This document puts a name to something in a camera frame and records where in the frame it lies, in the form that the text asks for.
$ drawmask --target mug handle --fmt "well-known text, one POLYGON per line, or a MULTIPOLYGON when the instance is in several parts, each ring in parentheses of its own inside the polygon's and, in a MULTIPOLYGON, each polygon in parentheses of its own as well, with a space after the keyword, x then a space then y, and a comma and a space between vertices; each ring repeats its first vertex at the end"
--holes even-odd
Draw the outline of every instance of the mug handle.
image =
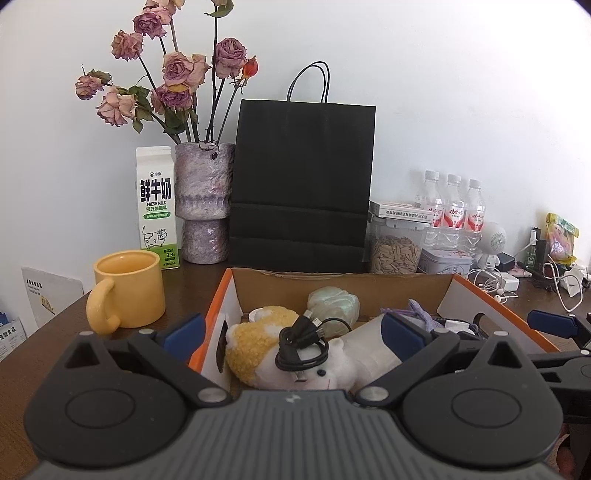
POLYGON ((86 318, 90 328, 99 335, 113 333, 121 325, 121 320, 117 315, 107 318, 105 313, 105 300, 114 286, 115 282, 112 278, 105 278, 97 283, 86 300, 86 318))

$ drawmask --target bag handle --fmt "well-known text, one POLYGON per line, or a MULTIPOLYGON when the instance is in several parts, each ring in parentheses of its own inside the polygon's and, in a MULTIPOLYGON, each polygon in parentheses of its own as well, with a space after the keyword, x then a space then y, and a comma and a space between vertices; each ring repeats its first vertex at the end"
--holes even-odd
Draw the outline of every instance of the bag handle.
POLYGON ((324 89, 322 90, 322 97, 320 98, 320 103, 328 103, 329 89, 330 89, 330 69, 329 69, 329 65, 325 61, 322 61, 322 60, 315 61, 314 63, 310 63, 305 69, 303 69, 300 73, 297 74, 294 81, 291 82, 290 89, 287 92, 287 98, 286 98, 287 102, 291 101, 291 95, 294 91, 294 87, 296 86, 296 82, 298 81, 298 79, 302 76, 302 74, 307 69, 312 68, 312 67, 319 69, 322 72, 322 78, 324 79, 324 89), (326 72, 324 72, 324 69, 320 65, 323 65, 326 67, 326 72))

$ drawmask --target box flap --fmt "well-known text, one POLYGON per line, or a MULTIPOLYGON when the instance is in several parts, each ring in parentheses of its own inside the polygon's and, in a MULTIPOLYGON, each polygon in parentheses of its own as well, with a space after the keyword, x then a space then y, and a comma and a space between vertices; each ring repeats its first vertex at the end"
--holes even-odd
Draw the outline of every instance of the box flap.
POLYGON ((404 309, 416 300, 428 312, 436 312, 452 275, 371 275, 274 273, 233 268, 236 292, 244 312, 264 306, 283 306, 298 313, 307 309, 308 295, 332 286, 357 295, 360 315, 374 317, 380 308, 404 309))

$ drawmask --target sunflower seeds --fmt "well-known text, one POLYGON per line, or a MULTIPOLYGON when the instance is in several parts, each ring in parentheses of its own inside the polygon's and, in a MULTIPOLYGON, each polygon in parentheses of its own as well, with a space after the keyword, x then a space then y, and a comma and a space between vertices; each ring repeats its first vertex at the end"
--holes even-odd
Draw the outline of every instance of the sunflower seeds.
POLYGON ((374 238, 371 273, 415 273, 420 256, 421 247, 415 245, 410 238, 374 238))

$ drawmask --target white box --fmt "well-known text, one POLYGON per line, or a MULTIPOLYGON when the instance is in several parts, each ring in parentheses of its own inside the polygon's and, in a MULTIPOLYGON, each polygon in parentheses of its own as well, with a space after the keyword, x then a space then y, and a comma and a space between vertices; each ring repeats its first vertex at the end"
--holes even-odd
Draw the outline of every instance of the white box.
POLYGON ((0 326, 0 362, 26 339, 25 329, 19 318, 0 326))
POLYGON ((435 213, 403 203, 369 201, 369 211, 380 218, 397 218, 413 222, 433 223, 435 213))
POLYGON ((174 161, 170 147, 135 151, 141 248, 160 256, 160 268, 178 268, 174 161))

